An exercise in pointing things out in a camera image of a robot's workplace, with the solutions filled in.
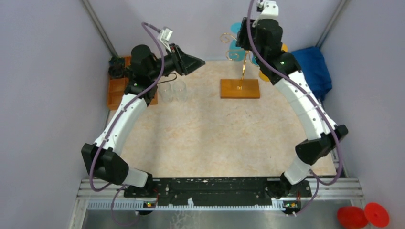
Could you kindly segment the blue plastic wine glass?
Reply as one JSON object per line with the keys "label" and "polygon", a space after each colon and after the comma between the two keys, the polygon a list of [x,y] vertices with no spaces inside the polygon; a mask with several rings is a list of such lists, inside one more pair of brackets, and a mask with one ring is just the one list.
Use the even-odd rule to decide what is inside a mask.
{"label": "blue plastic wine glass", "polygon": [[244,59],[244,55],[245,55],[245,51],[236,46],[236,38],[237,38],[237,33],[240,31],[240,27],[241,27],[241,22],[236,22],[234,24],[231,25],[230,29],[231,29],[231,35],[234,38],[231,38],[231,43],[229,45],[229,52],[228,52],[228,57],[232,60],[232,61],[242,61]]}

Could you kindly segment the yellow plastic wine glass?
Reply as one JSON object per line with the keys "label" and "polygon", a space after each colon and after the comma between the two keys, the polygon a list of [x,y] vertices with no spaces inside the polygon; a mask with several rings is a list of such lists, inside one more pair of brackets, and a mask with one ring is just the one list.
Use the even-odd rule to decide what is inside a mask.
{"label": "yellow plastic wine glass", "polygon": [[[288,52],[288,47],[285,43],[282,44],[281,50],[284,52]],[[264,75],[261,70],[259,71],[259,78],[264,82],[270,82],[270,79],[266,75]]]}

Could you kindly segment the gold wire glass rack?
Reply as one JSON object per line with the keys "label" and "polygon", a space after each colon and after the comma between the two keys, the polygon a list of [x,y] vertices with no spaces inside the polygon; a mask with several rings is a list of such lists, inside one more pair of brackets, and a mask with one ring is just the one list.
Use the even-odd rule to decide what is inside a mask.
{"label": "gold wire glass rack", "polygon": [[226,58],[230,61],[236,62],[243,56],[242,73],[240,79],[221,79],[220,80],[220,98],[221,99],[259,99],[260,89],[257,79],[246,79],[245,71],[247,60],[253,65],[252,52],[245,51],[244,49],[229,49]]}

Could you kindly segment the clear ribbed wine glass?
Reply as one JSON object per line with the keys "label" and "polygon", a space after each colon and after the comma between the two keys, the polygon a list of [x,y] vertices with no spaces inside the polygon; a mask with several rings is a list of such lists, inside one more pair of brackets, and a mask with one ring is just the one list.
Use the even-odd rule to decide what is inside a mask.
{"label": "clear ribbed wine glass", "polygon": [[163,102],[170,103],[173,101],[174,99],[173,90],[169,82],[160,83],[158,86],[158,91]]}

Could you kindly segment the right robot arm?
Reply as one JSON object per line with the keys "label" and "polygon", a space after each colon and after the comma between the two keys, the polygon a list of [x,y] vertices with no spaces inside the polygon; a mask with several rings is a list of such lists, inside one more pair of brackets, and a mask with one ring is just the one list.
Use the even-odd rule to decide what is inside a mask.
{"label": "right robot arm", "polygon": [[306,140],[296,145],[297,156],[280,180],[269,187],[272,197],[291,193],[311,172],[311,167],[333,149],[341,153],[340,142],[348,134],[324,111],[306,82],[304,72],[293,54],[282,50],[283,30],[274,19],[244,17],[236,45],[252,51],[262,74],[284,95],[304,128]]}

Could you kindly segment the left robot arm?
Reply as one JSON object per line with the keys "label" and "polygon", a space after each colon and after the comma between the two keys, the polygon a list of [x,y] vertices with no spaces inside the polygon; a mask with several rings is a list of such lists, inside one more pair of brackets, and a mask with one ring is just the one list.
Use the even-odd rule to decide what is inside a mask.
{"label": "left robot arm", "polygon": [[103,133],[81,149],[89,176],[109,184],[147,188],[152,174],[130,168],[120,156],[129,133],[154,98],[160,77],[172,72],[188,75],[204,65],[204,60],[186,54],[174,43],[160,58],[147,45],[135,46],[131,51],[131,76],[118,110]]}

